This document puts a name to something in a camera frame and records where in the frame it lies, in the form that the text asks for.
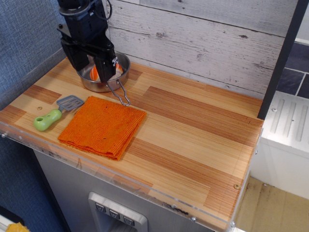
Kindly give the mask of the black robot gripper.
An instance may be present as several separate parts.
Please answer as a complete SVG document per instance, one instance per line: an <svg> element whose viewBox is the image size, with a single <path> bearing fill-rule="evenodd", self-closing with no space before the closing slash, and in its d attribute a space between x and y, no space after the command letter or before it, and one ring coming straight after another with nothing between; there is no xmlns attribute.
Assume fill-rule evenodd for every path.
<svg viewBox="0 0 309 232"><path fill-rule="evenodd" d="M61 45L76 71L88 65L88 55L101 74L101 83L115 75L116 56L114 45L107 38L107 21L112 13L105 14L102 2L59 2L59 13L65 24L59 24Z"/></svg>

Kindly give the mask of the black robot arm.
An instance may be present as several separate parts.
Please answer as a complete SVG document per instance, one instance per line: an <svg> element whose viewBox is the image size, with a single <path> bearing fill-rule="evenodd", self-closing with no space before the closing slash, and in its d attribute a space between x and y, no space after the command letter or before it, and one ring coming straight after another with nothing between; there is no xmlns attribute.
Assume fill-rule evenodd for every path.
<svg viewBox="0 0 309 232"><path fill-rule="evenodd" d="M90 63L91 56L100 81L109 81L116 74L117 63L114 45L106 35L112 7L106 16L100 0L59 0L58 4L66 23L59 24L57 30L71 65L80 71Z"/></svg>

